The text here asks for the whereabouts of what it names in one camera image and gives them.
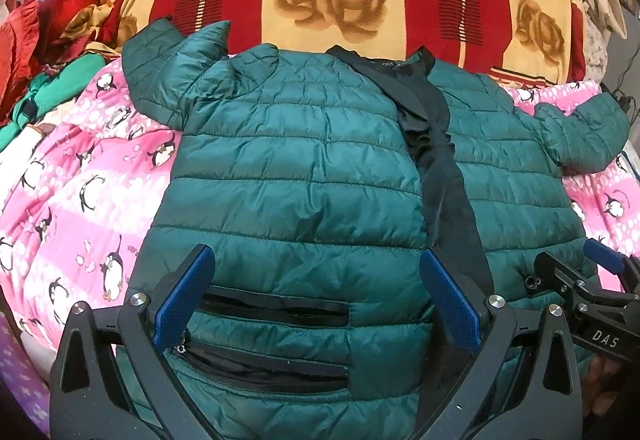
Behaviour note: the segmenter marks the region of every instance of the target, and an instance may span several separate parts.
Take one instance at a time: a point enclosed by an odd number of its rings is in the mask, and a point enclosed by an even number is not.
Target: quilted jacket
[[[263,44],[230,58],[228,31],[185,39],[159,20],[124,47],[136,109],[183,132],[129,293],[152,289],[196,243],[212,247],[195,353],[167,358],[226,438],[408,438],[433,310],[417,263],[431,238],[396,107],[327,54]],[[488,77],[438,61],[429,79],[449,105],[496,292],[547,305],[524,283],[542,250],[594,276],[561,167],[599,171],[622,149],[628,123],[609,94],[571,116],[541,104],[530,117]]]

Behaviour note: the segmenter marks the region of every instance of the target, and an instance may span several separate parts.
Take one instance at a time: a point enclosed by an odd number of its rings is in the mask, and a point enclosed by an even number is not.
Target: metal screw
[[[140,305],[144,305],[146,301],[146,294],[143,294],[142,292],[137,292],[134,295],[131,296],[131,298],[129,299],[129,302],[133,305],[133,306],[140,306]]]
[[[554,303],[549,305],[549,312],[556,317],[560,317],[562,315],[562,307]]]
[[[78,301],[75,305],[71,307],[71,312],[78,315],[86,310],[86,303],[84,301]]]
[[[489,296],[489,305],[494,306],[495,308],[502,308],[506,303],[507,302],[501,295],[494,294]]]

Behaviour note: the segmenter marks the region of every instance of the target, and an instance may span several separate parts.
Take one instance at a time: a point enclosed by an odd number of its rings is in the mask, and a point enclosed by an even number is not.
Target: green puffer jacket
[[[129,293],[150,290],[206,243],[217,258],[217,290],[337,313],[295,316],[304,325],[277,311],[230,315],[224,305],[194,315],[191,339],[217,346],[226,360],[249,353],[258,365],[306,360],[304,370],[348,373],[342,389],[310,390],[307,378],[268,392],[169,353],[225,438],[404,440],[414,428],[433,307],[417,269],[430,245],[420,179],[396,107],[326,54],[263,44],[229,58],[228,30],[220,22],[184,39],[159,20],[124,47],[135,107],[183,131]],[[497,293],[531,308],[551,301],[526,297],[524,279],[542,250],[594,276],[559,165],[599,171],[622,149],[628,123],[609,94],[569,117],[549,105],[530,117],[488,77],[438,61],[429,79],[450,107],[456,161]],[[118,362],[151,420],[126,358]]]

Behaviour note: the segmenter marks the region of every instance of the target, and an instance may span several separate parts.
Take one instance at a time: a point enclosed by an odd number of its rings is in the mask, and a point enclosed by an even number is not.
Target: pink blanket
[[[120,59],[36,149],[0,216],[0,285],[50,348],[71,305],[121,305],[180,135],[137,113]]]
[[[505,88],[516,106],[533,115],[537,103],[556,105],[565,113],[600,93],[593,81],[569,83],[539,90]],[[584,224],[587,236],[623,254],[640,256],[640,186],[622,156],[596,175],[562,179],[572,205]],[[622,290],[616,276],[598,271],[605,289]]]

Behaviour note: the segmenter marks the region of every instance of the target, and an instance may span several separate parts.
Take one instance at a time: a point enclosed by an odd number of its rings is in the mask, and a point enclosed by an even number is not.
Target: zipper
[[[304,327],[344,327],[349,324],[349,305],[337,301],[289,297],[209,286],[198,309],[256,321]]]
[[[188,332],[174,353],[209,378],[243,390],[310,394],[349,387],[344,366],[240,352],[192,340]]]

